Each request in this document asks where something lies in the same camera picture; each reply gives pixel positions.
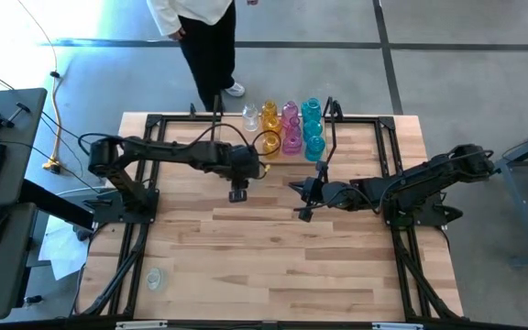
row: black desk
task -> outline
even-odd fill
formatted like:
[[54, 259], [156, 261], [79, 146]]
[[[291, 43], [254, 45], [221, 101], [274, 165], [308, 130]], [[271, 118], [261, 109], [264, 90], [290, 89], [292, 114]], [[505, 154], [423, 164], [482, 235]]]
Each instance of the black desk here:
[[26, 290], [25, 266], [37, 208], [33, 203], [22, 203], [11, 206], [9, 211], [0, 243], [0, 319], [18, 306]]
[[[17, 110], [17, 102], [24, 104], [31, 111], [29, 114], [19, 114], [14, 119], [15, 127], [2, 128], [0, 140], [29, 146], [34, 144], [46, 93], [43, 88], [0, 92], [0, 113], [4, 118], [9, 118]], [[5, 162], [0, 173], [0, 205], [15, 203], [19, 198], [31, 151], [30, 148], [18, 144], [6, 144]]]
[[13, 128], [0, 130], [0, 140], [6, 145], [0, 173], [0, 207], [11, 210], [0, 243], [0, 318], [6, 317], [13, 307], [21, 306], [24, 298], [29, 276], [27, 248], [37, 209], [74, 225], [93, 228], [90, 212], [24, 179], [31, 148], [5, 143], [33, 145], [45, 98], [46, 90], [42, 88], [0, 92], [0, 113], [4, 117], [16, 111], [17, 102], [31, 111], [30, 114], [20, 114], [14, 120], [16, 125]]

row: wooden tabletop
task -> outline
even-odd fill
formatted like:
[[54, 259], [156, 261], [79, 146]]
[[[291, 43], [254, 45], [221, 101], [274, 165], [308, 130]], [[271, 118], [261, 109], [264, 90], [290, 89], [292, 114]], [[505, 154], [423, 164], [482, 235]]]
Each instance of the wooden tabletop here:
[[[146, 116], [125, 113], [119, 134], [141, 136]], [[395, 122], [404, 168], [425, 161], [418, 117], [395, 116]], [[166, 140], [190, 142], [208, 127], [170, 123]], [[338, 124], [336, 134], [331, 181], [381, 175], [372, 127]], [[386, 132], [384, 137], [389, 146]], [[331, 141], [331, 130], [327, 139]], [[387, 151], [394, 169], [390, 147]], [[133, 177], [135, 169], [132, 164], [127, 172]], [[159, 210], [148, 235], [135, 317], [402, 321], [391, 234], [382, 219], [371, 211], [319, 209], [307, 224], [292, 211], [303, 202], [287, 184], [313, 174], [313, 164], [272, 166], [264, 180], [250, 183], [247, 202], [231, 204], [228, 181], [187, 165], [161, 163]], [[82, 309], [115, 273], [123, 229], [124, 225], [108, 225], [92, 243], [82, 278]], [[426, 278], [450, 309], [462, 314], [444, 237], [423, 227], [417, 228], [417, 236]], [[146, 284], [152, 268], [161, 269], [167, 278], [158, 291]], [[128, 286], [129, 277], [120, 311]], [[410, 287], [419, 313], [413, 280]]]

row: black pants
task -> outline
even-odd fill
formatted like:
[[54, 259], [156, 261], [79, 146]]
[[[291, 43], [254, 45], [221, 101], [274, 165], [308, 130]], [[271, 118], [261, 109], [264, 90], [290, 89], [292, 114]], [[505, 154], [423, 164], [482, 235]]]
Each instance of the black pants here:
[[221, 100], [221, 90], [235, 83], [232, 73], [236, 67], [236, 4], [232, 2], [214, 26], [182, 16], [179, 19], [186, 32], [180, 41], [182, 54], [205, 110], [213, 111], [215, 96]]

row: pink glass cup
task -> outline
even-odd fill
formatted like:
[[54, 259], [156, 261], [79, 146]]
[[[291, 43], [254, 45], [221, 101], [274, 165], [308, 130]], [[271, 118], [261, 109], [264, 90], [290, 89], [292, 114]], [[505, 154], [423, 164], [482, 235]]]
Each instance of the pink glass cup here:
[[299, 116], [299, 107], [293, 101], [289, 101], [282, 107], [282, 125], [284, 128], [289, 128], [290, 120], [293, 117]]
[[285, 155], [297, 155], [301, 153], [303, 140], [301, 136], [288, 136], [282, 141], [282, 153]]
[[301, 137], [301, 119], [298, 116], [289, 120], [289, 126], [285, 129], [286, 137]]

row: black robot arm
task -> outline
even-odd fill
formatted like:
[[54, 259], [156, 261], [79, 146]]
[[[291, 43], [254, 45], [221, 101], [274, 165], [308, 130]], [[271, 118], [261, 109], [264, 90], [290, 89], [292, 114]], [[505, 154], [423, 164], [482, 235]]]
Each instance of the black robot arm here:
[[386, 178], [369, 178], [323, 182], [307, 178], [293, 182], [291, 187], [302, 198], [310, 198], [316, 205], [297, 208], [303, 213], [313, 208], [327, 206], [345, 211], [372, 209], [375, 213], [387, 204], [388, 210], [411, 213], [421, 207], [431, 196], [456, 182], [485, 181], [493, 173], [490, 151], [480, 146], [461, 145], [446, 154], [437, 155], [420, 165], [404, 170], [400, 175]]
[[[123, 154], [119, 155], [118, 147]], [[107, 178], [121, 193], [127, 212], [142, 211], [149, 206], [148, 191], [133, 181], [126, 167], [138, 160], [158, 160], [189, 164], [205, 173], [213, 172], [232, 182], [229, 201], [247, 199], [248, 179], [259, 177], [259, 156], [253, 146], [232, 146], [219, 141], [176, 142], [146, 141], [139, 137], [105, 137], [91, 145], [89, 171]]]

